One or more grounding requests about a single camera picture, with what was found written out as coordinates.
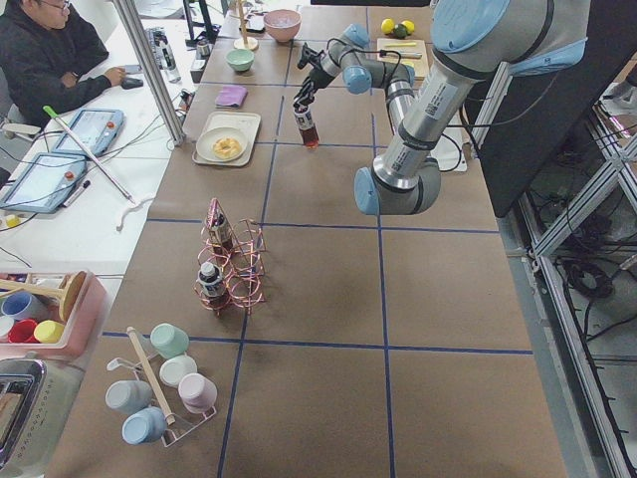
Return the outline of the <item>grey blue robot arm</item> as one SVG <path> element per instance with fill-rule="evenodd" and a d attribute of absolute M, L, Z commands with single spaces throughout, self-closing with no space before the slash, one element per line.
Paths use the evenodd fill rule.
<path fill-rule="evenodd" d="M 441 186 L 431 151 L 473 85 L 501 63 L 514 76 L 575 65 L 585 50 L 589 10 L 587 1 L 441 1 L 431 26 L 433 64 L 418 91 L 403 62 L 367 58 L 367 31 L 351 24 L 323 51 L 302 48 L 298 66 L 312 68 L 294 98 L 295 114 L 336 77 L 353 94 L 382 89 L 394 136 L 356 173 L 355 202 L 367 215 L 421 213 Z"/>

